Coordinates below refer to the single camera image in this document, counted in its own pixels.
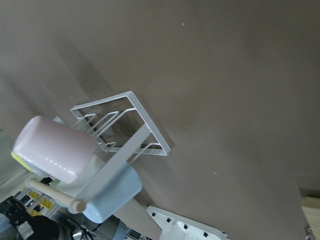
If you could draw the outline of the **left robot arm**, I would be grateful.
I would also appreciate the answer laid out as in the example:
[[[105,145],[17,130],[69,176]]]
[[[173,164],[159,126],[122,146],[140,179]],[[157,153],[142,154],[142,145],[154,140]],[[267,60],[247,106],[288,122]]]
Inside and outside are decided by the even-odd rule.
[[[0,213],[16,228],[24,240],[57,240],[59,225],[43,215],[31,216],[25,206],[13,196],[0,203]]]

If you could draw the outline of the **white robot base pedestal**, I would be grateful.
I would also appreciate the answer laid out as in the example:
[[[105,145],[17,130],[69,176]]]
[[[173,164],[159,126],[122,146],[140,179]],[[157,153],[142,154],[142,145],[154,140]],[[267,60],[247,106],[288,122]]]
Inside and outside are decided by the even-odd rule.
[[[146,211],[161,229],[161,240],[229,239],[224,231],[164,209],[148,206]]]

